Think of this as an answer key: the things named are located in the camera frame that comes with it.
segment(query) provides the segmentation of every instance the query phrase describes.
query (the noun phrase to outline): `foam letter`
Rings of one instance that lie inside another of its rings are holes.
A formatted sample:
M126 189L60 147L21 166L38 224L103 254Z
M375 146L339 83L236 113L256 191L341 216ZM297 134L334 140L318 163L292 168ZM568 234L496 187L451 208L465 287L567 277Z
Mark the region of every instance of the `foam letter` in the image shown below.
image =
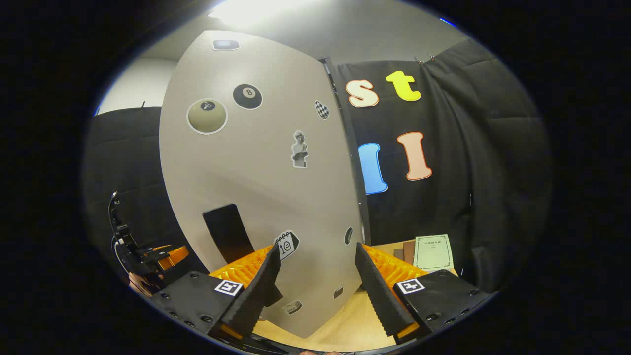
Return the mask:
M413 83L414 78L412 76L406 76L400 70L388 75L386 81L394 84L396 94L405 101L416 101L421 98L420 92L410 89L409 83Z
M379 96L370 90L373 86L368 80L351 80L346 83L348 101L355 107L370 107L379 102Z
M432 170L427 167L427 163L425 162L423 145L421 145L422 140L423 133L421 132L405 133L396 139L396 141L403 145L405 154L408 156L410 171L406 177L410 181L429 178L429 176L432 175Z
M381 178L381 169L379 168L379 145L376 143L368 143L359 147L359 161L362 163L363 184L366 189L366 195L374 193L382 193L388 190L388 184Z

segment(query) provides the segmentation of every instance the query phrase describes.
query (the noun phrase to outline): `sticker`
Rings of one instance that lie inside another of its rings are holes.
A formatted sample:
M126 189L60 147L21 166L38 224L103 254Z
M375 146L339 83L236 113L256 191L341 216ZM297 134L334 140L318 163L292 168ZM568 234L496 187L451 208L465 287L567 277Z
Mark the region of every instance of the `sticker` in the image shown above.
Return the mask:
M396 138L396 141L405 148L405 155L408 157L410 169L406 178L410 181L422 180L432 175L432 170L425 162L422 140L423 133L421 132L408 132Z
M379 153L380 146L376 143L368 143L361 145L357 150L359 151L359 161L362 165L366 195L382 193L388 190L388 184L381 177L381 168L379 167L377 153Z
M339 297L339 295L342 294L342 292L344 292L344 285L342 284L342 286L339 287L339 289L335 290L335 292L333 293L333 299L336 299Z
M302 303L300 301L294 301L286 305L285 307L283 307L283 309L285 310L285 312L287 312L288 315L292 315L296 313L297 311L300 311L301 308L302 308Z
M395 71L386 77L386 81L394 84L396 94L405 101L416 101L421 98L419 91L412 91L410 83L414 82L414 77L403 74L402 71Z
M232 92L232 98L237 105L246 110L256 110L263 102L261 91L254 85L250 84L241 84L237 86Z
M307 144L305 144L305 134L302 131L296 131L293 134L296 144L292 145L292 162L293 167L307 167L305 159L309 155L307 153Z
M241 287L243 287L243 284L239 284L238 282L223 280L221 284L219 284L219 286L215 288L215 291L234 296L241 289Z
M351 242L351 237L353 236L353 228L349 227L346 230L346 234L344 235L344 244L348 245Z
M278 244L278 248L280 249L281 261L293 254L293 252L298 249L299 243L300 240L298 240L298 237L296 237L293 231L285 231L283 234L274 238L274 244Z
M239 49L239 43L234 39L220 39L213 41L213 49L216 51L234 51Z
M450 269L454 267L449 236L416 237L414 249L414 266L427 272Z
M374 86L368 80L351 80L346 83L348 101L355 107L370 107L379 102L379 96L371 89Z
M189 127L202 135L212 135L221 131L228 123L225 106L215 99L200 99L193 102L186 111Z
M315 110L317 111L317 114L320 115L321 119L329 118L329 108L318 100L315 101Z
M396 284L399 286L403 294L418 292L425 289L425 286L421 285L421 283L417 279L405 280L397 282Z

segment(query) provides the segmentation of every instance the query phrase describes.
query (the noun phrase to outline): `ceiling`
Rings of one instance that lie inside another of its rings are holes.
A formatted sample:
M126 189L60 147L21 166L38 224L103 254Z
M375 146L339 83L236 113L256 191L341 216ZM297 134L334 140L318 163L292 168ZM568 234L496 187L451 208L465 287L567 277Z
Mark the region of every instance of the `ceiling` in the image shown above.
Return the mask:
M205 30L244 32L333 63L429 59L465 34L414 5L398 0L311 0L251 25L228 25L200 14L141 57L179 61Z

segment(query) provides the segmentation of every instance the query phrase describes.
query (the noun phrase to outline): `wooden surface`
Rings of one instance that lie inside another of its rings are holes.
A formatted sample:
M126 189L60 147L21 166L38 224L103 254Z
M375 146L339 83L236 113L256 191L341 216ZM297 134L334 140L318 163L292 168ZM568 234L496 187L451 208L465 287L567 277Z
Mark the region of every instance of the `wooden surface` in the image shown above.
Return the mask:
M389 255L404 242L373 246ZM386 336L366 291L357 291L320 329L307 339L293 335L268 321L261 320L254 333L273 341L315 351L363 351L395 345Z

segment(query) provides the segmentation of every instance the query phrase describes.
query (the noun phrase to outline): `black curtain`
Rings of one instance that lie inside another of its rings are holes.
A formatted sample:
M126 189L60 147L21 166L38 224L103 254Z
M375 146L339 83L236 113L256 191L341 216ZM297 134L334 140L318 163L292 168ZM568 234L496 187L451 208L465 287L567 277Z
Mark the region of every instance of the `black curtain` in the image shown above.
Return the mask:
M189 256L166 271L166 285L190 270L208 273L184 237L168 200L158 146L160 109L107 112L94 117L86 133L81 168L86 230L124 282L128 282L127 274L110 247L107 204L114 191L121 201L119 218L129 226L139 246L187 246Z
M414 77L419 100L397 95L386 81L395 71ZM499 289L541 233L552 189L542 118L519 81L472 40L425 64L339 64L332 76L357 145L380 146L388 190L367 196L372 244L448 234L458 274L486 292ZM379 103L352 106L344 90L351 80L371 82ZM407 156L396 140L413 131L423 133L432 169L419 181L407 180Z

